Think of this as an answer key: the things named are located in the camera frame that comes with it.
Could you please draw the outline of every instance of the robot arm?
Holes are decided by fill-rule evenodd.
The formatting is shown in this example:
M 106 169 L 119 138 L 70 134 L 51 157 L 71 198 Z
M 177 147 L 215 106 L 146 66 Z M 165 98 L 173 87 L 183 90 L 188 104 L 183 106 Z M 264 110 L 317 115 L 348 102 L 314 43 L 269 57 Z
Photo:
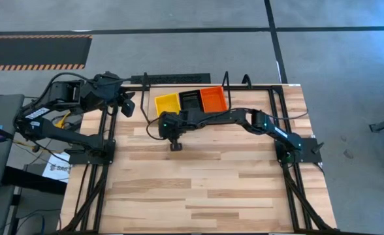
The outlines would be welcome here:
M 83 79 L 54 81 L 58 76 L 65 74 Z M 110 72 L 98 74 L 94 79 L 67 72 L 58 74 L 50 81 L 39 99 L 21 108 L 14 118 L 14 126 L 24 138 L 31 141 L 52 138 L 82 146 L 84 151 L 98 156 L 107 154 L 107 141 L 104 141 L 101 135 L 86 136 L 60 129 L 43 116 L 52 111 L 68 110 L 71 114 L 83 114 L 97 109 L 103 110 L 108 106 L 120 106 L 121 112 L 131 117 L 135 108 L 131 101 L 134 93 L 126 93 L 121 87 L 123 81 L 125 80 Z
M 251 123 L 246 115 L 251 115 Z M 163 112 L 159 118 L 159 135 L 171 142 L 170 150 L 182 150 L 178 143 L 180 135 L 186 131 L 201 129 L 206 125 L 237 124 L 253 134 L 267 134 L 278 140 L 289 151 L 300 151 L 302 139 L 295 133 L 286 133 L 275 126 L 268 115 L 260 110 L 233 108 L 225 112 L 206 114 L 200 110 L 182 110 L 179 114 Z

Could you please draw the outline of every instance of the wooden tabletop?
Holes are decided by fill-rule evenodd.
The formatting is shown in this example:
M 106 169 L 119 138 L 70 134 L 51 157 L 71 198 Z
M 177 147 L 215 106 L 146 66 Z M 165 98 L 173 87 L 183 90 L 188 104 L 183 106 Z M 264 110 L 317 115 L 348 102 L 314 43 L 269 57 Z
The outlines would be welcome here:
M 145 94 L 144 109 L 157 116 L 154 97 L 199 87 L 153 87 Z M 290 117 L 306 111 L 300 86 L 283 85 Z M 232 107 L 257 108 L 271 114 L 267 91 L 232 91 Z M 171 152 L 169 141 L 151 139 L 140 110 L 141 92 L 133 97 L 132 117 L 118 114 L 117 150 L 110 165 L 100 233 L 175 232 L 290 232 L 293 231 L 285 183 L 276 160 L 274 141 L 238 125 L 214 125 L 180 137 L 184 150 Z M 276 99 L 280 111 L 279 99 Z M 101 112 L 84 115 L 81 133 L 97 133 Z M 309 116 L 290 121 L 302 137 L 312 133 Z M 157 126 L 150 132 L 158 136 Z M 318 214 L 335 227 L 327 186 L 313 164 L 300 164 L 306 197 Z M 74 207 L 85 166 L 71 170 L 61 210 L 65 226 Z M 88 185 L 88 170 L 82 205 Z M 296 199 L 300 226 L 302 210 Z M 93 226 L 94 209 L 88 228 Z

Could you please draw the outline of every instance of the concrete floor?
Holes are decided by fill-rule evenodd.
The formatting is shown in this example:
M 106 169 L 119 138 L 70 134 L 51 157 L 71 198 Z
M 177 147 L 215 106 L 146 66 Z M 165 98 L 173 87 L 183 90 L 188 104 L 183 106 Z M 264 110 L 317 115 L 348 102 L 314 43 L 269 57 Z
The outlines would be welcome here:
M 271 1 L 276 27 L 384 26 L 384 1 Z M 262 0 L 0 0 L 0 31 L 268 27 Z M 278 33 L 289 83 L 302 84 L 338 227 L 384 234 L 384 31 Z M 278 83 L 270 33 L 95 35 L 85 76 L 225 71 Z M 37 96 L 55 71 L 0 72 L 0 94 Z M 52 147 L 63 147 L 57 143 Z M 33 156 L 12 150 L 9 165 Z

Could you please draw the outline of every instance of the black cable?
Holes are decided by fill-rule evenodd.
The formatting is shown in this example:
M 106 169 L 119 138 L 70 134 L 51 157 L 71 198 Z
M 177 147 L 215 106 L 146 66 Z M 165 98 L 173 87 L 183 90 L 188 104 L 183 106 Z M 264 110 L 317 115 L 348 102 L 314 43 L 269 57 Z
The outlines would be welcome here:
M 296 163 L 296 159 L 295 159 L 295 157 L 294 157 L 294 161 L 292 162 L 292 164 L 291 164 L 290 166 L 288 166 L 288 169 L 290 169 L 291 167 L 293 167 L 293 166 L 295 165 L 295 163 Z
M 58 159 L 62 160 L 62 161 L 65 161 L 66 163 L 69 163 L 68 160 L 65 160 L 65 159 L 62 159 L 61 157 L 57 156 L 55 153 L 53 153 L 51 150 L 49 150 L 48 148 L 40 145 L 39 143 L 37 143 L 36 141 L 32 141 L 34 144 L 36 144 L 38 147 L 42 148 L 42 149 L 45 149 L 47 150 L 48 153 L 50 153 L 51 155 L 53 155 L 54 157 L 57 157 Z
M 123 82 L 126 82 L 126 81 L 134 80 L 134 78 L 115 78 L 113 76 L 108 76 L 106 74 L 100 74 L 99 76 L 104 77 L 104 78 L 112 78 L 112 79 L 115 79 L 115 81 L 108 82 L 108 83 L 105 83 L 105 84 L 97 84 L 96 86 L 108 86 L 108 85 L 112 85 L 112 84 L 118 84 L 118 83 L 123 83 Z
M 206 120 L 208 120 L 208 119 L 216 118 L 216 117 L 218 117 L 218 116 L 221 116 L 221 115 L 223 115 L 223 114 L 226 114 L 227 112 L 235 111 L 235 110 L 239 110 L 239 109 L 243 109 L 243 110 L 246 110 L 246 111 L 249 110 L 249 108 L 231 108 L 230 110 L 226 110 L 226 111 L 221 112 L 221 113 L 219 113 L 219 114 L 214 114 L 214 115 L 212 115 L 212 116 L 206 117 L 206 118 L 200 120 L 200 121 L 198 122 L 197 125 L 200 125 L 200 123 L 202 123 L 203 121 L 206 121 Z
M 77 196 L 77 201 L 76 201 L 76 207 L 74 208 L 74 216 L 76 216 L 76 214 L 77 214 L 77 209 L 78 209 L 79 201 L 80 201 L 80 195 L 82 194 L 82 188 L 83 188 L 83 184 L 85 182 L 85 177 L 86 177 L 86 172 L 88 171 L 88 167 L 89 167 L 89 165 L 86 164 L 85 170 L 83 171 L 82 182 L 80 183 L 79 194 Z
M 77 73 L 73 73 L 73 72 L 61 72 L 61 73 L 58 73 L 48 82 L 45 90 L 41 93 L 40 97 L 36 101 L 34 101 L 34 104 L 37 104 L 42 98 L 44 98 L 44 96 L 47 94 L 47 91 L 50 88 L 50 86 L 52 85 L 52 83 L 54 82 L 54 80 L 57 79 L 60 76 L 63 76 L 63 75 L 76 76 L 78 78 L 81 78 L 81 79 L 85 80 L 86 82 L 93 83 L 90 79 L 88 79 L 88 78 L 86 78 L 86 77 L 84 77 L 82 75 L 79 75 Z
M 40 234 L 41 234 L 41 235 L 44 235 L 45 218 L 44 218 L 44 216 L 43 216 L 42 214 L 39 214 L 39 213 L 34 213 L 34 214 L 32 214 L 32 215 L 26 217 L 26 218 L 24 219 L 24 221 L 21 223 L 21 225 L 16 229 L 16 234 L 18 234 L 18 231 L 20 230 L 20 228 L 22 227 L 22 225 L 23 225 L 29 218 L 31 218 L 31 217 L 34 216 L 34 215 L 40 215 L 40 216 L 42 217 L 42 225 L 41 225 L 41 231 L 40 231 Z
M 155 140 L 165 140 L 164 138 L 157 138 L 157 137 L 152 136 L 152 134 L 150 134 L 150 132 L 148 131 L 148 127 L 149 127 L 153 122 L 155 122 L 155 121 L 157 121 L 158 119 L 160 119 L 160 117 L 161 117 L 161 116 L 159 116 L 158 118 L 156 118 L 156 119 L 154 119 L 153 121 L 151 121 L 151 122 L 147 125 L 147 127 L 146 127 L 146 132 L 147 132 L 148 136 L 150 136 L 152 139 L 155 139 Z
M 269 114 L 266 114 L 266 115 L 271 117 L 271 118 L 278 119 L 278 120 L 292 120 L 292 119 L 298 119 L 298 118 L 304 117 L 307 114 L 308 114 L 308 110 L 304 114 L 301 114 L 301 115 L 295 116 L 295 117 L 275 117 L 275 116 L 272 116 Z
M 51 143 L 52 140 L 53 140 L 53 139 L 50 139 L 50 141 L 49 141 L 49 142 L 47 143 L 47 145 L 46 145 L 46 148 L 50 145 L 50 143 Z M 34 159 L 34 161 L 32 161 L 32 162 L 29 163 L 29 165 L 32 165 L 33 163 L 35 163 L 35 161 L 38 160 L 38 159 L 41 157 L 41 155 L 42 155 L 42 151 L 41 151 L 41 153 L 38 155 L 38 157 L 36 157 L 36 158 Z
M 29 213 L 29 214 L 27 214 L 27 215 L 25 215 L 25 216 L 23 216 L 23 217 L 20 217 L 20 218 L 18 218 L 18 219 L 23 219 L 23 218 L 26 218 L 26 217 L 28 217 L 28 216 L 30 216 L 30 215 L 32 215 L 32 214 L 34 214 L 34 213 L 37 213 L 37 212 L 54 212 L 54 211 L 58 211 L 58 210 L 61 210 L 61 209 L 51 209 L 51 210 L 44 210 L 44 209 L 37 209 L 37 210 L 35 210 L 35 211 L 32 211 L 31 213 Z M 8 225 L 10 225 L 11 223 L 7 223 L 7 224 L 5 224 L 5 225 L 3 225 L 2 227 L 0 227 L 0 230 L 2 229 L 2 228 L 5 228 L 6 226 L 8 226 Z
M 31 152 L 28 151 L 27 149 L 24 149 L 23 147 L 17 145 L 17 143 L 14 143 L 14 144 L 16 145 L 16 147 L 18 147 L 18 148 L 20 148 L 20 149 L 22 149 L 22 150 L 28 152 L 29 154 L 31 154 L 32 156 L 35 157 L 34 161 L 32 161 L 31 163 L 29 163 L 29 165 L 32 165 L 36 160 L 40 159 L 40 160 L 44 161 L 45 163 L 51 164 L 51 165 L 53 165 L 53 166 L 56 166 L 56 165 L 54 165 L 53 163 L 51 163 L 51 162 L 49 162 L 49 161 L 47 161 L 47 160 L 44 160 L 44 159 L 40 158 L 40 155 L 39 155 L 39 156 L 36 156 L 35 154 L 31 153 Z

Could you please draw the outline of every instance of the plastic tray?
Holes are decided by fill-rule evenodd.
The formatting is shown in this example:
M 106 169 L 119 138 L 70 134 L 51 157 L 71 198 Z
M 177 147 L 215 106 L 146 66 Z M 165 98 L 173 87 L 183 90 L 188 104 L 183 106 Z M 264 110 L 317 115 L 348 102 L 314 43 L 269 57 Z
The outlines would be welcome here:
M 210 87 L 200 90 L 204 112 L 222 112 L 227 110 L 223 87 Z
M 179 100 L 180 108 L 182 110 L 199 108 L 203 111 L 202 99 L 200 97 L 199 90 L 181 92 L 179 93 Z
M 176 112 L 177 114 L 179 114 L 180 103 L 177 93 L 171 93 L 168 95 L 156 97 L 154 98 L 154 102 L 155 109 L 157 110 L 157 117 L 159 117 L 163 111 Z

